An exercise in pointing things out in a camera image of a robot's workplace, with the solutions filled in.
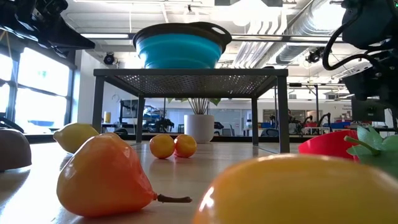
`white planter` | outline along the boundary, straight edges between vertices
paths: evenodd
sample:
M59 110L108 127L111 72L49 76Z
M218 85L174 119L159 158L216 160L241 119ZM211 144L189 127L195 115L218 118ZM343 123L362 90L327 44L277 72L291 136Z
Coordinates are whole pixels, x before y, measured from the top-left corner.
M214 116L190 114L184 116L184 133L191 135L197 143L209 143L214 136Z

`small orange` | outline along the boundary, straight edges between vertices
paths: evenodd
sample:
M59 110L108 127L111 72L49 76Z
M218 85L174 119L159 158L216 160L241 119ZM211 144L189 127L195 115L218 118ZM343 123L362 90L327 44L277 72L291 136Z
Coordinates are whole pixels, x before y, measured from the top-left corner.
M180 134L174 139L175 155L182 158L189 158L197 151L197 142L192 136Z
M166 159L174 152L174 141L168 134L158 134L149 141L152 155L159 159Z

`metal table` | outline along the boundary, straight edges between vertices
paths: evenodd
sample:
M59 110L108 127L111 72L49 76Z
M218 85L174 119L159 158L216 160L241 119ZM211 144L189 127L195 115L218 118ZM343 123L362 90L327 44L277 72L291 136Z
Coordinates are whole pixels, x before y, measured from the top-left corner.
M93 127L101 131L104 82L138 97L136 141L142 141L145 98L250 98L252 123L258 123L257 99L278 88L280 153L289 153L286 69L94 69ZM258 146L258 129L253 129Z

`blue collapsible bowl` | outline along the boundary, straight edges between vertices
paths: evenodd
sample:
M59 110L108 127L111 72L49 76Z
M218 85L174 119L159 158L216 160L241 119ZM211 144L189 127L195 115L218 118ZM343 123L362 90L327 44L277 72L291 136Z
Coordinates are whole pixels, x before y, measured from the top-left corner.
M133 38L145 68L214 68L231 41L227 30L209 22L158 24Z

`potted plant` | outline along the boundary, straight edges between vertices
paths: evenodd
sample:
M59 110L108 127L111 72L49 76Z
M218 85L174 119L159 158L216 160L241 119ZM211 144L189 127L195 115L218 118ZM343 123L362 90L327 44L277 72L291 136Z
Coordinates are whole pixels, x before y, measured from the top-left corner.
M184 134L191 135L197 143L209 143L214 136L214 116L206 114L209 104L218 105L221 98L176 98L188 101L194 114L184 116Z

